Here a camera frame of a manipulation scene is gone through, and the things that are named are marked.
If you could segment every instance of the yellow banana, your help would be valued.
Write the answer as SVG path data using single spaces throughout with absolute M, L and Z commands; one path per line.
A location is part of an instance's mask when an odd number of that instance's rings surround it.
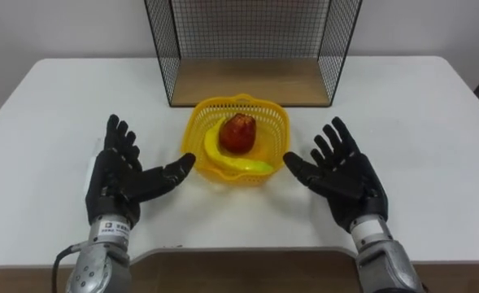
M 219 144 L 219 133 L 221 125 L 226 118 L 223 117 L 205 133 L 205 152 L 210 160 L 221 168 L 248 173 L 271 173 L 273 167 L 259 160 L 248 160 L 242 158 L 232 158 L 221 155 Z

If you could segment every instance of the robotic arm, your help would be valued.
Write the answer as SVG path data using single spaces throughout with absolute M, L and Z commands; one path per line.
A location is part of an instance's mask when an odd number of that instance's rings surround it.
M 128 237 L 140 220 L 140 203 L 173 190 L 195 163 L 195 156 L 189 153 L 165 167 L 143 171 L 138 161 L 140 150 L 133 145 L 135 139 L 125 121 L 116 115 L 109 118 L 104 149 L 96 158 L 85 196 L 89 238 L 57 256 L 53 292 L 57 291 L 60 260 L 77 251 L 80 255 L 67 280 L 68 293 L 130 292 Z
M 333 219 L 351 234 L 358 250 L 356 265 L 364 293 L 424 293 L 426 288 L 403 246 L 387 227 L 387 195 L 366 155 L 344 123 L 335 117 L 323 128 L 310 164 L 293 152 L 284 161 L 293 175 L 329 202 Z
M 320 151 L 312 150 L 311 157 L 316 164 L 289 152 L 283 158 L 286 166 L 302 184 L 328 200 L 333 219 L 351 234 L 364 293 L 426 293 L 403 246 L 387 227 L 387 196 L 371 163 L 338 117 L 332 124 L 337 131 L 331 125 L 323 129 L 331 147 L 320 135 L 315 137 Z M 140 203 L 174 189 L 195 162 L 194 155 L 185 154 L 164 168 L 143 171 L 135 139 L 124 121 L 110 117 L 104 150 L 97 156 L 85 196 L 89 238 L 59 253 L 53 292 L 60 260 L 78 251 L 67 292 L 130 291 L 128 236 L 140 219 Z

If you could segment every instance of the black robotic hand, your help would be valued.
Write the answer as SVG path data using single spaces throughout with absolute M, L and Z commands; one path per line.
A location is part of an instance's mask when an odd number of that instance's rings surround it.
M 310 164 L 293 152 L 283 159 L 293 175 L 310 190 L 325 197 L 333 219 L 350 233 L 350 224 L 365 215 L 380 215 L 387 221 L 387 195 L 366 155 L 362 154 L 340 118 L 323 130 L 329 144 L 320 135 L 315 143 Z
M 135 139 L 136 134 L 128 132 L 125 121 L 116 115 L 109 117 L 104 149 L 97 156 L 85 196 L 89 223 L 98 216 L 116 213 L 136 225 L 140 218 L 139 203 L 173 190 L 194 166 L 196 157 L 187 153 L 165 167 L 143 171 Z

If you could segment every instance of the wire grid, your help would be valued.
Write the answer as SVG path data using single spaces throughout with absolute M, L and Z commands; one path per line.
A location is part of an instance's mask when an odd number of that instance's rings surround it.
M 332 0 L 319 52 L 319 68 L 333 102 L 362 0 Z
M 316 58 L 328 4 L 329 0 L 172 0 L 181 57 Z
M 177 44 L 176 27 L 172 18 L 172 6 L 170 0 L 145 0 L 145 5 L 167 99 L 170 104 L 180 67 L 180 50 Z

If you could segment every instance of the white wall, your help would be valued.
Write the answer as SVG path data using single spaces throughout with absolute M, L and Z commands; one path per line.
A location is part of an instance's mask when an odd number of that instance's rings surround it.
M 479 0 L 364 0 L 354 55 L 441 55 L 479 82 Z M 0 107 L 49 57 L 152 56 L 142 0 L 0 0 Z
M 364 0 L 354 55 L 440 55 L 479 84 L 479 0 Z

